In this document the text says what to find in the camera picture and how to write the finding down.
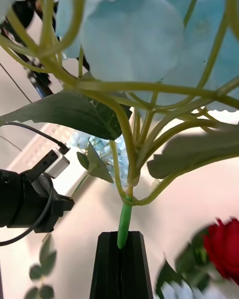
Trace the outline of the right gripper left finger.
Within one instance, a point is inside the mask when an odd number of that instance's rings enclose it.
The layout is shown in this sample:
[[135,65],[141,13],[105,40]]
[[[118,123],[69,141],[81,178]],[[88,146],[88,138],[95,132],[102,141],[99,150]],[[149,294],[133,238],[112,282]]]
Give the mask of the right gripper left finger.
[[91,299],[119,299],[120,293],[120,250],[117,232],[103,232],[98,236]]

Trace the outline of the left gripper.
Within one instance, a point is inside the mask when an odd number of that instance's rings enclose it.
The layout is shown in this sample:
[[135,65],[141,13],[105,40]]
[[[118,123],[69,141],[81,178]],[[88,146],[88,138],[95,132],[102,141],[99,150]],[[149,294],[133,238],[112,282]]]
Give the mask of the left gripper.
[[75,204],[71,197],[57,193],[52,179],[45,173],[28,189],[30,192],[24,196],[22,226],[35,233],[52,232],[58,219]]

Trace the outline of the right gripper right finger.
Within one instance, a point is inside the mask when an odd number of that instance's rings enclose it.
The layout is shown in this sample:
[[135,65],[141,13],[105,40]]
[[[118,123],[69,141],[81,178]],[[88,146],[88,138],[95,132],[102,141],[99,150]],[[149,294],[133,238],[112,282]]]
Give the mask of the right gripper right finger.
[[125,247],[120,251],[121,297],[123,299],[151,299],[152,286],[144,237],[139,231],[128,233]]

